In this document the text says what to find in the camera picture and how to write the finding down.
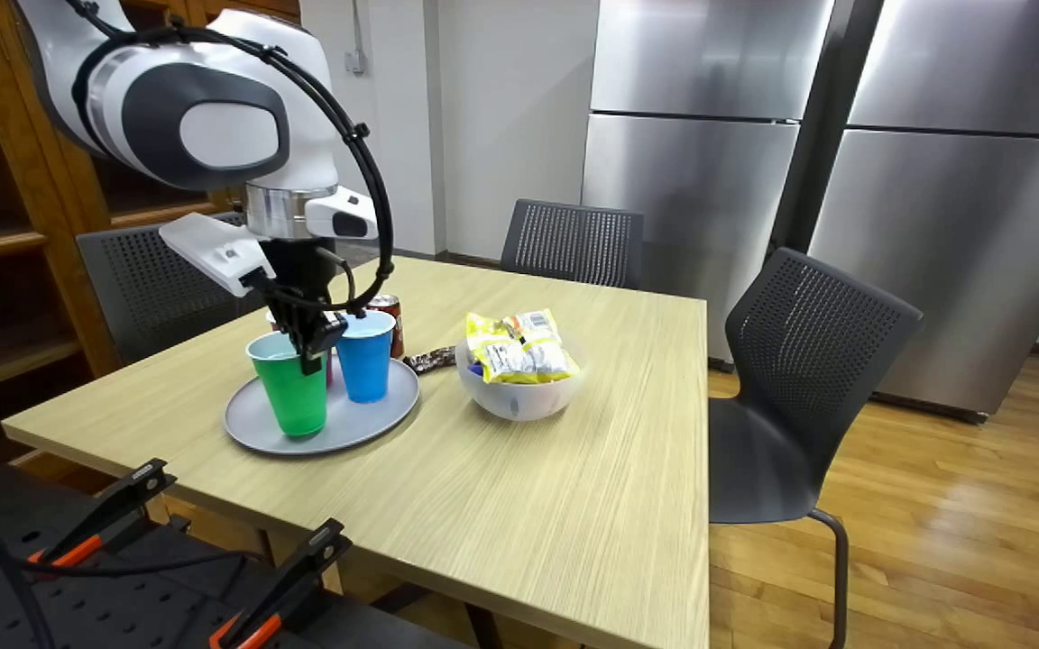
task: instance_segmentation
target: refrigerator door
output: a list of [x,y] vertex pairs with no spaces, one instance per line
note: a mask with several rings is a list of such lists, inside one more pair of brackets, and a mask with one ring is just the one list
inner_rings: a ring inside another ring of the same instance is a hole
[[709,352],[765,265],[797,126],[591,115],[586,207],[645,218],[643,280],[709,298]]
[[847,124],[1039,135],[1039,0],[883,0]]
[[602,0],[591,113],[801,120],[832,0]]
[[809,251],[924,310],[881,393],[988,414],[1039,337],[1039,142],[847,130]]

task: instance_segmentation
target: round tray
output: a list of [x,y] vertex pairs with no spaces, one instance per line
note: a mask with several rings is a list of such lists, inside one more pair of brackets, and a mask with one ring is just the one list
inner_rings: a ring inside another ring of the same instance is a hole
[[409,363],[391,359],[385,396],[376,404],[353,404],[342,390],[338,359],[332,359],[332,390],[330,390],[330,429],[311,440],[288,440],[268,404],[265,384],[245,384],[223,414],[223,429],[236,442],[259,450],[259,454],[337,454],[346,447],[360,447],[397,422],[406,422],[418,404],[418,379]]

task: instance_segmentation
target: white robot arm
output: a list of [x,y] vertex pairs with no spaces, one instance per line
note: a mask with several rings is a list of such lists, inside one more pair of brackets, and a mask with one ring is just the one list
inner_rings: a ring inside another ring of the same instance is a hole
[[[70,138],[171,188],[245,183],[245,231],[186,218],[162,237],[228,292],[259,290],[311,369],[324,337],[342,332],[324,310],[360,310],[391,273],[394,250],[369,130],[330,93],[320,43],[248,12],[223,12],[207,30],[139,33],[120,0],[20,6],[47,107]],[[372,198],[338,188],[337,138]],[[330,237],[378,237],[376,284],[346,303],[324,292],[337,273]]]

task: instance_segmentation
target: plastic cup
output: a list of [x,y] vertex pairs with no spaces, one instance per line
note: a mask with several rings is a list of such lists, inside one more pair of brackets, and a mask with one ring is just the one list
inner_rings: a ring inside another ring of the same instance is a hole
[[394,328],[397,316],[384,310],[366,310],[366,316],[346,313],[346,332],[338,339],[338,369],[342,369],[342,390],[353,404],[372,404],[385,396]]
[[265,384],[278,429],[288,440],[318,438],[330,427],[324,363],[304,376],[300,352],[293,339],[281,332],[252,339],[245,352],[255,363],[255,376]]

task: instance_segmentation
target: white bowl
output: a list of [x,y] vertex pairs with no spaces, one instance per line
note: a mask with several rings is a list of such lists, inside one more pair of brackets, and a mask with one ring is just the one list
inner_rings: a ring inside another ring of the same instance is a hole
[[553,418],[571,404],[571,396],[580,387],[580,376],[565,379],[565,384],[538,384],[538,387],[514,387],[514,384],[485,384],[474,370],[470,349],[455,347],[455,370],[461,390],[491,414],[504,422],[538,422]]

